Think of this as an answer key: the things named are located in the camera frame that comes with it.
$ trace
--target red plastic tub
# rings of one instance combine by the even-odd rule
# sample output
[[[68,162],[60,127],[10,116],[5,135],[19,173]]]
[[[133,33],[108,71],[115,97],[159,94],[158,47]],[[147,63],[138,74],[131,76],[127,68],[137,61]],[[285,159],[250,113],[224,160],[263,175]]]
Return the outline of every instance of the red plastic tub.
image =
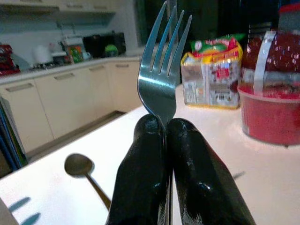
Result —
[[[300,144],[300,99],[257,96],[252,88],[238,87],[243,131],[264,142]]]

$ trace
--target stainless steel fork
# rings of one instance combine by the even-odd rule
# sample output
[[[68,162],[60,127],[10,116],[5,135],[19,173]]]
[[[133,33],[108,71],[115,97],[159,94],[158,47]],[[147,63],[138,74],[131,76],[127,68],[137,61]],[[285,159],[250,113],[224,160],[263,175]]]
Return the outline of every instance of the stainless steel fork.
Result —
[[[173,19],[175,19],[174,17],[177,10],[176,7],[173,8],[169,21],[163,33],[162,39],[158,46],[154,63],[152,65],[151,59],[153,49],[158,35],[158,30],[164,15],[166,4],[167,2],[165,1],[162,8],[159,11],[159,14],[150,33],[149,39],[147,41],[142,56],[137,82],[139,97],[143,105],[149,113],[155,115],[158,118],[164,130],[167,123],[173,118],[176,112],[175,88],[177,80],[180,76],[180,59],[192,20],[192,16],[190,16],[184,29],[183,35],[181,37],[181,40],[176,48],[176,52],[171,59],[171,53],[175,46],[175,40],[178,34],[178,29],[180,27],[180,23],[184,14],[184,11],[181,12],[172,38],[169,42],[169,46],[166,50],[165,57],[162,58],[164,45],[172,21]]]

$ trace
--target kitchen counter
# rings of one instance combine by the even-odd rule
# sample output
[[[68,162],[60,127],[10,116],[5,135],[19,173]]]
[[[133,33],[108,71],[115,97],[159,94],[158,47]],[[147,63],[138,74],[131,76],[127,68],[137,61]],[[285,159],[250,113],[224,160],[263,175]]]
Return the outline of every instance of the kitchen counter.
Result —
[[[60,73],[60,72],[68,71],[71,69],[78,69],[78,68],[83,68],[83,67],[94,66],[99,63],[116,62],[116,61],[139,61],[141,58],[142,58],[141,56],[133,56],[133,57],[118,56],[118,57],[111,57],[111,58],[94,59],[94,60],[89,60],[89,61],[85,61],[85,62],[81,62],[81,63],[70,64],[70,65],[66,65],[66,66],[55,67],[55,68],[39,70],[39,71],[21,72],[18,74],[1,77],[0,85],[6,84],[6,83],[11,83],[11,82],[16,82],[16,81],[22,81],[22,80],[26,80],[26,79],[32,79],[32,78],[45,76],[45,75],[49,75],[49,74]]]
[[[182,86],[176,90],[175,117],[185,118],[201,131],[236,179],[258,225],[298,225],[300,221],[300,146],[257,141],[241,130],[240,110],[185,106]],[[107,210],[87,179],[64,171],[69,154],[92,159],[92,177],[111,198],[118,166],[133,140],[137,121],[147,112],[139,107],[56,152],[0,180],[0,198],[9,207],[29,197],[13,212],[21,223],[40,213],[37,225],[102,225]],[[180,225],[174,186],[173,224]]]

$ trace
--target food package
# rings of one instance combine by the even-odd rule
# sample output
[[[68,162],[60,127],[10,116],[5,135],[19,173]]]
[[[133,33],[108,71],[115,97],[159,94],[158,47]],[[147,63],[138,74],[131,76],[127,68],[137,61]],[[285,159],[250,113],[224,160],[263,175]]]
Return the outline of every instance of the food package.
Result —
[[[192,42],[192,53],[181,60],[187,105],[235,109],[242,49],[233,36]]]
[[[243,131],[276,144],[300,143],[300,35],[267,31],[242,59]]]

